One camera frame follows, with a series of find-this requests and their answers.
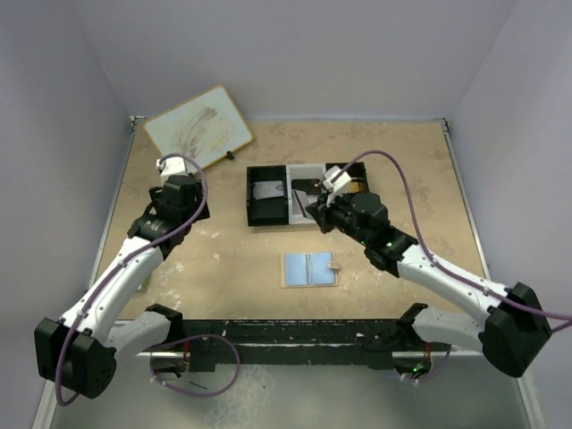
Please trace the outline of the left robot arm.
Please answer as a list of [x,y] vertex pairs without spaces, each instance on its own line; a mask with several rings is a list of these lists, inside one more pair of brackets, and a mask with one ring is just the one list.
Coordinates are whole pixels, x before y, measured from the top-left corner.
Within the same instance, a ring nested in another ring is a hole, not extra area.
[[43,318],[34,331],[39,375],[53,382],[55,400],[69,406],[79,396],[98,397],[119,364],[181,338],[182,314],[160,304],[134,321],[114,324],[136,289],[208,218],[206,180],[174,174],[149,191],[150,202],[131,225],[112,263],[59,318]]

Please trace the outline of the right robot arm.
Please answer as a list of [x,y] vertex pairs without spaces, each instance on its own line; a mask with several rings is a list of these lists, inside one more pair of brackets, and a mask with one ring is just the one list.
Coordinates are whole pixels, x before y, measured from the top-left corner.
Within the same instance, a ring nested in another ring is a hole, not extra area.
[[443,312],[420,305],[408,318],[421,341],[480,352],[505,375],[521,377],[551,338],[540,300],[522,282],[509,287],[476,276],[423,248],[419,239],[391,225],[374,193],[325,195],[306,208],[321,232],[340,231],[361,244],[380,271],[421,285],[461,308]]

